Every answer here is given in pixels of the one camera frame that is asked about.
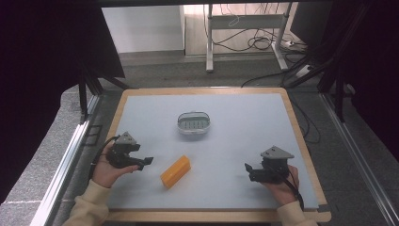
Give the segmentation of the pale blue table mat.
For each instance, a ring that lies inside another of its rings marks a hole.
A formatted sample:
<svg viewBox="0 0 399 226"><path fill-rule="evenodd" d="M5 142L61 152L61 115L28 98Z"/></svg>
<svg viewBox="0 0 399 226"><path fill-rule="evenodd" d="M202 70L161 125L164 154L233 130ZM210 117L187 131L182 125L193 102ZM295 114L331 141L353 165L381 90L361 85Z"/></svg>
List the pale blue table mat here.
<svg viewBox="0 0 399 226"><path fill-rule="evenodd" d="M211 126L205 134L179 132L179 116L192 111L209 115ZM153 160L143 170L118 179L108 200L112 209L274 209L273 196L264 186L251 182L245 169L245 163L259 168L261 153L272 146L295 156L289 162L299 170L304 204L308 209L318 206L278 93L130 96L117 131L129 132L139 143L137 158ZM160 176L182 155L189 158L191 170L166 188Z"/></svg>

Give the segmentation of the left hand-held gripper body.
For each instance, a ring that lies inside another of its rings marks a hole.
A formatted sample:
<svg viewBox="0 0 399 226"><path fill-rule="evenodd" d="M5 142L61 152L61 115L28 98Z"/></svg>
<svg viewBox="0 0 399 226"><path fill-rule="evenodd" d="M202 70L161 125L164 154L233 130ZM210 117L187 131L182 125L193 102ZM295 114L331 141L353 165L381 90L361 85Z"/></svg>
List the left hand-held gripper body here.
<svg viewBox="0 0 399 226"><path fill-rule="evenodd" d="M140 160L130 156L130 152L136 152L139 148L140 145L136 140L128 132L124 132L116 138L111 150L107 153L107 160L117 169L139 166Z"/></svg>

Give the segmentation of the black curtain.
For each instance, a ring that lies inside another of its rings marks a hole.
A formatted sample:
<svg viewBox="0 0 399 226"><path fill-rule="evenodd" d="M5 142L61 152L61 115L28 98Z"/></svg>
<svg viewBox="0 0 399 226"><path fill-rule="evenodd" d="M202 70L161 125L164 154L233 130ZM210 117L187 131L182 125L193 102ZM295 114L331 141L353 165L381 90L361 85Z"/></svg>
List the black curtain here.
<svg viewBox="0 0 399 226"><path fill-rule="evenodd" d="M309 0L297 5L291 31L317 61L330 59L362 3L368 3L343 51L338 73L352 104L399 161L399 0Z"/></svg>
<svg viewBox="0 0 399 226"><path fill-rule="evenodd" d="M0 0L0 203L83 73L124 76L100 7Z"/></svg>

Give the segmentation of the white cabinet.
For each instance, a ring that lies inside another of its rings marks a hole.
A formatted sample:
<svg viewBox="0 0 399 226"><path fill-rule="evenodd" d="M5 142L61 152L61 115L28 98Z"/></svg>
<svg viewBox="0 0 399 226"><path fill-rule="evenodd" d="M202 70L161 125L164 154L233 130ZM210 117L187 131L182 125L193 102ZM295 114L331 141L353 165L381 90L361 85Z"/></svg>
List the white cabinet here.
<svg viewBox="0 0 399 226"><path fill-rule="evenodd" d="M184 49L182 6L102 8L119 53Z"/></svg>

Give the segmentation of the aluminium rail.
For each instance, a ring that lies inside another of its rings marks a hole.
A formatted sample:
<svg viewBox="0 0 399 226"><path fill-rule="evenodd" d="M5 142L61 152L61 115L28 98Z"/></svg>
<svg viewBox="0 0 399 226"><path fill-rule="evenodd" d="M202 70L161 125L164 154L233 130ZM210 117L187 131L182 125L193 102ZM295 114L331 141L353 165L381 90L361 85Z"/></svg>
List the aluminium rail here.
<svg viewBox="0 0 399 226"><path fill-rule="evenodd" d="M333 101L327 94L321 94L320 98L388 226L399 226L398 212L395 210L392 201L383 186L377 181L375 174L361 153L358 144L349 132L346 123L342 122L335 113Z"/></svg>
<svg viewBox="0 0 399 226"><path fill-rule="evenodd" d="M81 146L84 135L88 130L92 114L100 100L99 96L92 96L88 101L88 117L80 122L63 154L63 157L56 169L54 177L49 184L41 202L29 226L46 226L56 205L56 200L66 181L72 162Z"/></svg>

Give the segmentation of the orange soap block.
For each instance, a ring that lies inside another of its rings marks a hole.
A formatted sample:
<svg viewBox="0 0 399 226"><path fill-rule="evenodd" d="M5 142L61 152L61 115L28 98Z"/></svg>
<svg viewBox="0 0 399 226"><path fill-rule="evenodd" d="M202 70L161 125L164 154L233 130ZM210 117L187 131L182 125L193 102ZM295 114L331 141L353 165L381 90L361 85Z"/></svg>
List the orange soap block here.
<svg viewBox="0 0 399 226"><path fill-rule="evenodd" d="M182 155L161 174L160 179L166 188L172 188L190 170L191 163L189 158L185 155Z"/></svg>

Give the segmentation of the person's right hand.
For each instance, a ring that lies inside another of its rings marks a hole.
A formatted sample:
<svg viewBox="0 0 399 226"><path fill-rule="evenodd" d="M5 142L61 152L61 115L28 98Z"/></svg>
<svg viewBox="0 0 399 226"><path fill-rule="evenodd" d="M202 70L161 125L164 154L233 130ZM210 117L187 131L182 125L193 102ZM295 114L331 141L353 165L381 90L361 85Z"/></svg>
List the person's right hand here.
<svg viewBox="0 0 399 226"><path fill-rule="evenodd" d="M295 189L298 189L298 169L293 166L288 166L288 169L290 171L290 175L288 176L287 180L294 186ZM281 183L279 185L263 183L263 185L269 189L279 205L285 205L297 201L294 192L285 183Z"/></svg>

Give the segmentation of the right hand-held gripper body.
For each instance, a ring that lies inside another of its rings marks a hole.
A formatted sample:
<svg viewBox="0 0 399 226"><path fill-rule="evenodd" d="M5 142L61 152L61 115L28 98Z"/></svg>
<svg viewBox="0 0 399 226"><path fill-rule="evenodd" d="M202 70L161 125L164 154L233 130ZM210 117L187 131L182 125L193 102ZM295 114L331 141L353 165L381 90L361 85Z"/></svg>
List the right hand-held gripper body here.
<svg viewBox="0 0 399 226"><path fill-rule="evenodd" d="M270 184L280 184L286 179L290 173L288 168L288 160L295 156L283 149L272 146L261 153L263 158L263 179L262 182Z"/></svg>

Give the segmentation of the person's left hand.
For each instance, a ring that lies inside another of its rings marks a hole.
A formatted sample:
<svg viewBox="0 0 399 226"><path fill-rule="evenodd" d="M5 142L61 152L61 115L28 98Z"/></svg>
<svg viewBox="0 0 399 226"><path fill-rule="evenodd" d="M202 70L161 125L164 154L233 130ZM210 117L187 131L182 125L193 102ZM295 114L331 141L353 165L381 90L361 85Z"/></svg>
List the person's left hand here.
<svg viewBox="0 0 399 226"><path fill-rule="evenodd" d="M124 174L138 170L138 166L128 166L122 169L114 168L106 159L106 153L100 154L99 160L91 176L91 180L99 186L111 188L112 185Z"/></svg>

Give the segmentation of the white power strip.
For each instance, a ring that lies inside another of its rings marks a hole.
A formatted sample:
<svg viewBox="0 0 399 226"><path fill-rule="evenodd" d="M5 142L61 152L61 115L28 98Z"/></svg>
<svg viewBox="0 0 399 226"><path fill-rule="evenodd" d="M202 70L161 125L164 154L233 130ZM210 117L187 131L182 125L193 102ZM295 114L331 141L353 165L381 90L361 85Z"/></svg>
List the white power strip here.
<svg viewBox="0 0 399 226"><path fill-rule="evenodd" d="M313 70L313 66L312 65L305 65L302 69L300 69L297 73L296 73L296 77L300 78L304 75L306 75L307 73L309 73L310 71Z"/></svg>

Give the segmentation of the black metal stand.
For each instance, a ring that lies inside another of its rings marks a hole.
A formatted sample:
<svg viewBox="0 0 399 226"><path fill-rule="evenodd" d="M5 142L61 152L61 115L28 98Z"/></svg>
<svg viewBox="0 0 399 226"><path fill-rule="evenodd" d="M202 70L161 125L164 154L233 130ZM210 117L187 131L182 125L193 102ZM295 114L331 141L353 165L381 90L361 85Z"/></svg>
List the black metal stand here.
<svg viewBox="0 0 399 226"><path fill-rule="evenodd" d="M344 76L340 73L344 54L347 52L350 41L358 31L370 5L374 2L374 0L345 1L353 6L346 14L346 18L339 24L336 32L325 43L316 47L305 57L305 61L309 61L312 57L325 53L327 54L327 59L315 67L313 71L284 85L286 89L293 89L321 73L323 76L317 84L317 89L321 93L327 93L332 86L335 86L334 112L340 122L344 122Z"/></svg>
<svg viewBox="0 0 399 226"><path fill-rule="evenodd" d="M81 73L79 75L79 103L81 109L81 120L80 123L83 123L88 119L88 90L94 96L99 96L103 94L103 86L101 85L99 79L105 79L107 82L121 88L121 89L130 89L131 87L127 84L119 81L116 77L111 75L100 73L97 70L90 70L88 66L82 62L79 63L81 68Z"/></svg>

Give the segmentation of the wooden table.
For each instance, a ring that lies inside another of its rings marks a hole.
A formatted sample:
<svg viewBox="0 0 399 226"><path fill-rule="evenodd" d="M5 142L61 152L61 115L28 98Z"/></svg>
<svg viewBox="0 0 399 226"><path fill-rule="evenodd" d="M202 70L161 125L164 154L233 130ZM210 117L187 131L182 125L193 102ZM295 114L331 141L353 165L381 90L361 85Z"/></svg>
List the wooden table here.
<svg viewBox="0 0 399 226"><path fill-rule="evenodd" d="M295 112L290 103L285 89L281 88L182 88L182 89L128 89L122 93L114 120L112 121L109 133L110 135L119 135L117 131L120 118L130 96L148 96L148 95L229 95L229 94L269 94L278 93L281 95L290 122L295 132L295 138L298 142L307 173L310 177L312 187L318 201L315 209L308 209L305 206L305 214L308 218L313 218L318 222L328 222L331 219L331 213L327 208L327 201L320 186L317 174L311 161L304 138L298 126ZM249 210L130 210L130 209L112 209L110 219L118 221L133 222L273 222L278 220L279 216L274 209L249 209Z"/></svg>

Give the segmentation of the white metal desk frame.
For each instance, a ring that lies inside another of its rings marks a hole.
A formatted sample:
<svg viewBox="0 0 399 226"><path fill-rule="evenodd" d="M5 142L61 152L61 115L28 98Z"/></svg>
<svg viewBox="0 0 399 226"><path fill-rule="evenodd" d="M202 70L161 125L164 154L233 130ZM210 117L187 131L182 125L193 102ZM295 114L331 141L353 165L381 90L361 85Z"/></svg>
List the white metal desk frame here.
<svg viewBox="0 0 399 226"><path fill-rule="evenodd" d="M205 27L207 31L206 72L214 70L214 30L227 29L277 29L279 33L271 41L271 47L278 61L280 69L287 71L288 66L281 53L280 45L285 33L286 25L293 3L289 2L282 14L253 14L253 15L213 15L213 5L208 6L205 14Z"/></svg>

